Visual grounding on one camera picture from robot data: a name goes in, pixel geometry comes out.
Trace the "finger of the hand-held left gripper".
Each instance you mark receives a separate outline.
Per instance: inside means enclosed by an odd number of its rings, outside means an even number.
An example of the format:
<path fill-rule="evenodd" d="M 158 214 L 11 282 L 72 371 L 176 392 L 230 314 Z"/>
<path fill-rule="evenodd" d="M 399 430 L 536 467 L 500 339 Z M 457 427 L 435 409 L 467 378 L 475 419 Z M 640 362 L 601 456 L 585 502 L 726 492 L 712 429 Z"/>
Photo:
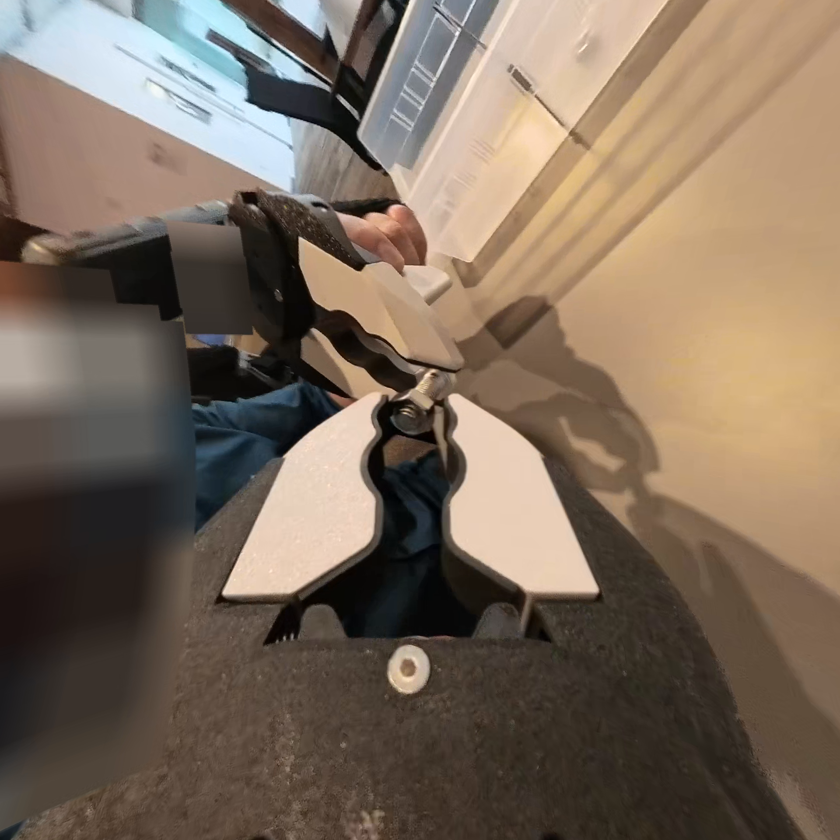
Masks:
<path fill-rule="evenodd" d="M 422 373 L 389 343 L 354 327 L 327 333 L 311 328 L 301 339 L 301 361 L 333 392 L 354 400 L 398 396 L 414 388 Z"/>
<path fill-rule="evenodd" d="M 399 361 L 448 372 L 463 368 L 463 356 L 436 312 L 390 264 L 354 269 L 303 238 L 298 262 L 320 309 L 348 316 L 363 336 L 387 345 Z"/>

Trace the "steel hex bolt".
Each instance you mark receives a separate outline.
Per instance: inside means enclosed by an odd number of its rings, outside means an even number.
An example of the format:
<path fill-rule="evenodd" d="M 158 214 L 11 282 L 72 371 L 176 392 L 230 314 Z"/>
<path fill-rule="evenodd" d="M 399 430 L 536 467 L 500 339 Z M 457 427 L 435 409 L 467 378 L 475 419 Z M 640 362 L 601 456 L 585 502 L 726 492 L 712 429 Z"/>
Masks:
<path fill-rule="evenodd" d="M 426 369 L 412 389 L 413 398 L 421 405 L 441 403 L 453 392 L 456 382 L 456 373 Z"/>

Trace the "person's black office chair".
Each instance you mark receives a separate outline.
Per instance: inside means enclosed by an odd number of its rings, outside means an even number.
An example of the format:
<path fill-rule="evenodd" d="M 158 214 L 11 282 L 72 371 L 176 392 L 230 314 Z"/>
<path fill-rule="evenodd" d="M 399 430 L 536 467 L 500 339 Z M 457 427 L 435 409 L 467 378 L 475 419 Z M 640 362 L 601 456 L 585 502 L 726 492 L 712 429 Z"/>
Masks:
<path fill-rule="evenodd" d="M 232 345 L 186 349 L 192 402 L 235 402 L 277 391 L 297 375 L 271 349 L 249 353 Z"/>

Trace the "steel hex nut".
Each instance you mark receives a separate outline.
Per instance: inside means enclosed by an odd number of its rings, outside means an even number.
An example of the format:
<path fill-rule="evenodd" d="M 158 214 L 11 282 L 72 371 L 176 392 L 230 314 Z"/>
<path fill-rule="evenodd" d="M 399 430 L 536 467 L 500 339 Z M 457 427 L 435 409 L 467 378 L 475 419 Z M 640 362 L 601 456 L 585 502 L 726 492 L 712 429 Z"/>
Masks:
<path fill-rule="evenodd" d="M 432 430 L 436 402 L 412 389 L 391 400 L 391 422 L 402 435 L 416 437 Z"/>

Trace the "clear divided plastic bin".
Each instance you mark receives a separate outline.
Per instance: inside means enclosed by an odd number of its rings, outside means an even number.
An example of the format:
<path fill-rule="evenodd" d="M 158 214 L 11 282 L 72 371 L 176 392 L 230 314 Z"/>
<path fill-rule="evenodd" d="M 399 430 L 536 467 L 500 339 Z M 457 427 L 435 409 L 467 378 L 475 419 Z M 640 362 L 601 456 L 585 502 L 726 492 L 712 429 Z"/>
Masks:
<path fill-rule="evenodd" d="M 705 2 L 408 2 L 358 137 L 465 262 L 558 153 L 588 151 Z"/>

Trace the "person's blue shirt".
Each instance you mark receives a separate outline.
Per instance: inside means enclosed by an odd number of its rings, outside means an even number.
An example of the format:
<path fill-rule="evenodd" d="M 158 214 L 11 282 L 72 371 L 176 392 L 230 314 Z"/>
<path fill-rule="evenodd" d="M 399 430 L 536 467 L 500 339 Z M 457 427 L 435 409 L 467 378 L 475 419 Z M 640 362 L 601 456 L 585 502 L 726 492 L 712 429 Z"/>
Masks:
<path fill-rule="evenodd" d="M 340 410 L 305 381 L 235 402 L 192 406 L 195 530 L 205 526 L 271 460 Z M 375 556 L 316 591 L 349 637 L 468 637 L 476 617 L 445 580 L 440 517 L 448 483 L 438 452 L 405 456 L 377 480 L 384 502 Z"/>

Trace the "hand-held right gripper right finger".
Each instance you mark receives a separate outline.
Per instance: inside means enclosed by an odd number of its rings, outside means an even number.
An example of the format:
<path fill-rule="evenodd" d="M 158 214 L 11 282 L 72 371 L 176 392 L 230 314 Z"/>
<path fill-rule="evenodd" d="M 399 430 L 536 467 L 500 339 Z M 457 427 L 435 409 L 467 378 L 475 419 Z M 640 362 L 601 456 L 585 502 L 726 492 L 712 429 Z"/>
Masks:
<path fill-rule="evenodd" d="M 599 584 L 544 457 L 513 427 L 462 395 L 441 408 L 449 492 L 444 577 L 477 617 L 499 605 L 526 634 L 543 602 L 592 602 Z"/>

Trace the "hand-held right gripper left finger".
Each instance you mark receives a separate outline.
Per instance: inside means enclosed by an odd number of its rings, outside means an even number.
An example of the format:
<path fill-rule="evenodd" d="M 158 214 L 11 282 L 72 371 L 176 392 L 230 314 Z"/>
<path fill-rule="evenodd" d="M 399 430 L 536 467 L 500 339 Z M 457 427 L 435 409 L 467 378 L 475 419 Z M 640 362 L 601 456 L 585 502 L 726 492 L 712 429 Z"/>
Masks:
<path fill-rule="evenodd" d="M 385 404 L 384 394 L 366 395 L 287 452 L 220 593 L 224 600 L 305 599 L 377 548 L 383 501 L 369 467 Z"/>

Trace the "person's left hand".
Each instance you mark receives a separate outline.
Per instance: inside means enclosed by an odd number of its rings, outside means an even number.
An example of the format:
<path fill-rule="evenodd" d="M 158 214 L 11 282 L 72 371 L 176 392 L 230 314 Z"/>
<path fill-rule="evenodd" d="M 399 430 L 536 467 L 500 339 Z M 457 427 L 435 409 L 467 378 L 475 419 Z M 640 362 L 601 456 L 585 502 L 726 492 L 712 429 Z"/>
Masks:
<path fill-rule="evenodd" d="M 427 237 L 414 212 L 392 204 L 363 215 L 337 213 L 345 234 L 357 249 L 404 272 L 406 266 L 427 264 Z"/>

